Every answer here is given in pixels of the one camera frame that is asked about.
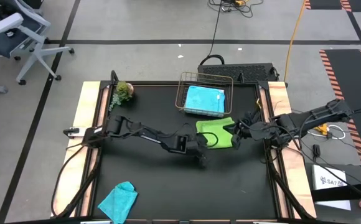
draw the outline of teal cloth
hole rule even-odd
[[[107,197],[99,204],[98,208],[104,212],[115,224],[125,222],[138,193],[129,182],[118,184]]]
[[[186,109],[225,112],[225,94],[223,90],[190,86],[186,95]]]

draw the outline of wire basket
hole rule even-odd
[[[223,90],[225,94],[224,112],[197,110],[186,108],[186,96],[190,86],[201,86]],[[201,114],[207,116],[223,117],[232,112],[233,79],[221,75],[208,75],[202,73],[183,72],[180,75],[178,91],[176,93],[175,106],[186,113]]]

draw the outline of chair armrest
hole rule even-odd
[[[0,21],[0,34],[10,29],[18,28],[22,22],[23,17],[19,13],[15,13]]]
[[[19,7],[19,9],[28,17],[30,17],[31,19],[37,21],[39,24],[42,24],[46,27],[50,27],[50,22],[46,21],[42,16],[38,15],[37,13],[35,13],[35,11],[33,10],[33,8],[31,8],[30,6],[28,6],[23,0],[14,0],[14,2],[17,4],[17,6]]]

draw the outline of green cloth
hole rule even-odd
[[[231,117],[224,119],[216,119],[211,121],[198,121],[195,124],[198,133],[214,133],[218,137],[218,143],[210,149],[220,149],[232,146],[232,134],[224,130],[225,125],[234,124]],[[207,139],[208,146],[212,146],[217,141],[213,134],[203,134]]]

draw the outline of gray office chair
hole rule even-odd
[[[18,12],[0,21],[0,55],[11,58],[12,53],[16,50],[29,49],[31,56],[24,64],[16,81],[20,85],[25,85],[26,81],[23,76],[31,68],[37,60],[49,71],[49,73],[56,79],[61,80],[60,75],[56,75],[50,67],[46,64],[43,56],[55,55],[59,52],[69,51],[74,54],[74,50],[70,47],[57,47],[52,49],[42,49],[47,38],[43,36],[46,30],[50,27],[50,22],[46,21],[40,14],[36,13],[33,8],[28,6],[22,0],[1,0],[6,4],[18,9]],[[5,32],[11,29],[17,29],[14,37],[9,38]]]

